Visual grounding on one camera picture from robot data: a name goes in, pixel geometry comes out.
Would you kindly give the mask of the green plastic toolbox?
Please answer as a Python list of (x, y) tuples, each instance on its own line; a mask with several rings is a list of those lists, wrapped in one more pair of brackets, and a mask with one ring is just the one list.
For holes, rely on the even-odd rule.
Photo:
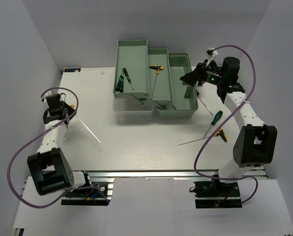
[(191, 70), (187, 53), (152, 48), (146, 39), (119, 40), (113, 110), (123, 118), (153, 111), (163, 119), (191, 118), (199, 108), (196, 90), (180, 79)]

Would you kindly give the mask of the small green black precision screwdriver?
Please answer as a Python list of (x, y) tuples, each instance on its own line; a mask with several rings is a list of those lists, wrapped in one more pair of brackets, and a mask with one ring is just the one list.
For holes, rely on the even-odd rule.
[(117, 82), (117, 85), (116, 85), (115, 91), (119, 91), (119, 80), (118, 80), (118, 82)]

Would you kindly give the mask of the yellow black T-handle hex key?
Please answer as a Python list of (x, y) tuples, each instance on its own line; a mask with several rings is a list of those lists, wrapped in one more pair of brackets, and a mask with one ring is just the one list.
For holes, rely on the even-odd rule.
[[(227, 138), (225, 132), (223, 131), (223, 129), (219, 129), (218, 132), (214, 135), (214, 137), (218, 137), (218, 136), (220, 136), (223, 139), (224, 142), (226, 142), (226, 143), (228, 142), (228, 138)], [(182, 144), (179, 144), (179, 145), (181, 146), (181, 145), (185, 145), (185, 144), (189, 144), (189, 143), (193, 143), (193, 142), (205, 140), (207, 138), (208, 137), (204, 137), (204, 138), (200, 138), (200, 139), (197, 139), (197, 140), (185, 142), (185, 143), (182, 143)]]

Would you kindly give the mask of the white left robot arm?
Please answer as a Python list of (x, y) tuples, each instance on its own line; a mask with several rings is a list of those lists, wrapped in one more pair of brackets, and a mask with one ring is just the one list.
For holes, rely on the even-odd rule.
[(47, 92), (42, 101), (48, 105), (43, 114), (47, 133), (43, 136), (36, 154), (27, 159), (28, 168), (39, 195), (64, 189), (76, 189), (81, 196), (88, 196), (93, 184), (85, 171), (73, 171), (63, 154), (61, 145), (75, 109), (68, 105), (59, 93)]

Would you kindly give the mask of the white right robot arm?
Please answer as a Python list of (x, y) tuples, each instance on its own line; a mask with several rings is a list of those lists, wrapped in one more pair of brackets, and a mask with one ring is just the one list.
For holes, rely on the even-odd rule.
[(213, 175), (206, 175), (197, 171), (201, 177), (209, 181), (195, 183), (192, 192), (200, 197), (225, 197), (230, 196), (235, 184), (239, 180), (246, 179), (247, 172), (255, 167), (261, 167), (272, 162), (277, 139), (275, 126), (267, 125), (259, 118), (249, 103), (252, 91), (246, 93), (238, 82), (240, 60), (235, 57), (226, 57), (222, 66), (217, 66), (214, 58), (218, 55), (215, 48), (206, 50), (208, 59), (198, 63), (196, 68), (180, 80), (190, 86), (202, 86), (205, 83), (217, 87), (217, 95), (222, 103), (230, 110), (231, 114), (219, 124), (215, 131), (203, 144), (205, 148), (208, 142), (216, 134), (220, 134), (222, 127), (234, 118), (240, 131), (232, 151), (232, 158)]

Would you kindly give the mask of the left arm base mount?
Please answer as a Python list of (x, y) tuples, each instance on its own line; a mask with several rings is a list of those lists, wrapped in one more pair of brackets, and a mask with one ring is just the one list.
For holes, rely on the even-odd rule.
[(63, 206), (108, 206), (113, 192), (114, 178), (89, 176), (83, 187), (67, 193), (61, 199)]

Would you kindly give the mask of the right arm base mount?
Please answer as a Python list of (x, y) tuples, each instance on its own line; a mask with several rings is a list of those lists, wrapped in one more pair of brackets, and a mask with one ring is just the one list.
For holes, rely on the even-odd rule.
[(195, 194), (195, 207), (199, 209), (242, 208), (237, 182), (196, 181), (189, 191)]

